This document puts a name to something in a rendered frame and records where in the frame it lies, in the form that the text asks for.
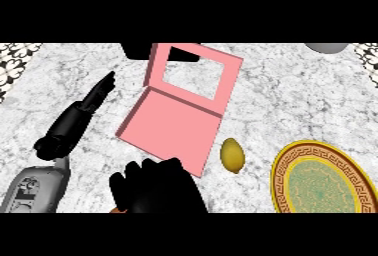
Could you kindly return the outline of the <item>grey rounded object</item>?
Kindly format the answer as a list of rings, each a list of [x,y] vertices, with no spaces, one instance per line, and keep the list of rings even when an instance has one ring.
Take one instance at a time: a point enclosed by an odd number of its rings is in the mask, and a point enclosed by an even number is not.
[[[345,47],[347,43],[305,43],[305,46],[321,54],[335,54],[339,53]]]

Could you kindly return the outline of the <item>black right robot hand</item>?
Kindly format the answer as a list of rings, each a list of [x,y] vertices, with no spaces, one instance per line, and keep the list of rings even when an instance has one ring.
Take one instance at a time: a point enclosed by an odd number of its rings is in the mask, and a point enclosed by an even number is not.
[[[109,177],[115,208],[125,213],[203,214],[206,208],[191,176],[177,158],[131,161]]]

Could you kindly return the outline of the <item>ornate gold-rimmed plate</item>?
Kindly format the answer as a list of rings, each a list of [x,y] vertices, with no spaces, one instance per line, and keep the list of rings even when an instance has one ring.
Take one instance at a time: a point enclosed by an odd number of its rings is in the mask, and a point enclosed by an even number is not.
[[[279,213],[378,213],[378,192],[354,160],[329,144],[287,144],[273,161],[270,194]]]

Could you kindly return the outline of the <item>yellow squash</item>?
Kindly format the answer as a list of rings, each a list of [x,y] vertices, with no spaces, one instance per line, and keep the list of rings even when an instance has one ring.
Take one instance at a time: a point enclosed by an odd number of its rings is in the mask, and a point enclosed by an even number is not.
[[[220,160],[225,170],[237,174],[245,165],[245,154],[233,138],[227,138],[221,144]]]

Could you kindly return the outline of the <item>pink open box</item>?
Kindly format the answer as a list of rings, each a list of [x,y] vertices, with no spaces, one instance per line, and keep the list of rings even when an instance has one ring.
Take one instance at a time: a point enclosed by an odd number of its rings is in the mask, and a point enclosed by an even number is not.
[[[169,50],[180,49],[224,65],[211,99],[162,80]],[[155,43],[143,94],[124,119],[116,137],[155,157],[178,158],[184,170],[202,174],[242,59],[194,43]]]

